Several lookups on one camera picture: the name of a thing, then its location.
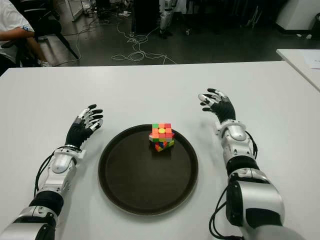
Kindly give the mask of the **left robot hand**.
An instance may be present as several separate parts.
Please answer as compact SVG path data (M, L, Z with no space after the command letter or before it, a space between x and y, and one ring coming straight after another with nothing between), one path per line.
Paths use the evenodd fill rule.
M66 135L65 145L80 149L81 145L103 125L103 110L96 104L85 107L75 118Z

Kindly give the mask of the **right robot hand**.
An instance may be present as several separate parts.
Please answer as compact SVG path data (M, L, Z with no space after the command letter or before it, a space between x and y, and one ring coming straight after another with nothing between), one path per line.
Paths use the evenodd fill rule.
M208 93L198 95L200 105L204 112L215 114L220 123L227 120L236 120L236 111L229 97L222 91L208 88Z

